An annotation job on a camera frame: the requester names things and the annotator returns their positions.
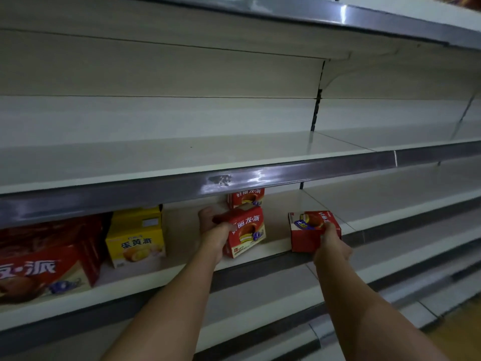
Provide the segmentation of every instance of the hand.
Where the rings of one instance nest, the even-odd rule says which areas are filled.
[[[314,264],[317,266],[325,255],[338,254],[347,261],[352,255],[352,248],[339,239],[334,224],[326,222],[324,225],[326,226],[326,232],[324,236],[322,236],[321,247],[319,247],[314,255]]]
[[[237,228],[235,225],[227,222],[215,225],[212,222],[213,210],[210,206],[199,211],[198,215],[201,248],[212,251],[215,255],[216,263],[219,263],[222,259],[222,248],[227,241],[229,232],[235,231]]]

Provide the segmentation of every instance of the yellow snack box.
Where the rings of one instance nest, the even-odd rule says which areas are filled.
[[[165,257],[159,218],[132,218],[112,223],[105,242],[115,268],[146,258]]]
[[[113,212],[112,223],[117,224],[125,220],[136,220],[139,218],[161,218],[162,205],[155,205],[151,207],[117,210]]]

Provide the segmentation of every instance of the forearm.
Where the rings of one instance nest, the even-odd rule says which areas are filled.
[[[215,253],[201,247],[142,308],[103,360],[191,360],[209,296]]]
[[[366,285],[336,251],[321,252],[317,274],[347,361],[445,360],[405,317]]]

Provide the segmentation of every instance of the snack box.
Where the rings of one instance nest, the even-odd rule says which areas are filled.
[[[99,277],[99,218],[0,231],[0,304],[90,289]]]
[[[162,222],[162,205],[155,205],[150,207],[142,207],[135,209],[117,210],[113,212],[111,222],[114,224],[121,223],[123,221],[137,220],[139,218],[160,218]]]
[[[115,268],[149,257],[165,257],[160,218],[112,223],[105,242]]]
[[[230,232],[224,245],[224,254],[235,258],[266,238],[262,208],[250,203],[243,204],[228,212],[213,217],[213,222],[229,222],[237,229]]]
[[[227,204],[229,208],[234,209],[239,205],[250,203],[256,206],[262,205],[265,189],[252,189],[239,191],[238,193],[232,193],[227,195]]]
[[[330,211],[305,211],[289,213],[291,224],[291,244],[293,252],[315,252],[321,245],[321,237],[326,231],[325,222],[336,226],[341,238],[341,230],[337,220]]]

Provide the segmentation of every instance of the red snack box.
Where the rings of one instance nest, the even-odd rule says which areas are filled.
[[[321,237],[326,231],[325,222],[336,226],[341,238],[340,226],[330,211],[305,211],[289,213],[291,224],[291,244],[293,252],[315,252],[321,245]]]
[[[97,220],[10,230],[0,248],[0,304],[90,288],[99,277]]]
[[[237,257],[266,237],[264,216],[260,206],[247,203],[213,217],[216,224],[225,221],[237,227],[237,230],[229,233],[223,250],[224,254],[231,258]]]
[[[239,191],[238,193],[232,193],[227,195],[227,204],[229,208],[234,209],[239,205],[250,203],[256,206],[262,205],[262,199],[264,198],[264,189],[252,189]]]

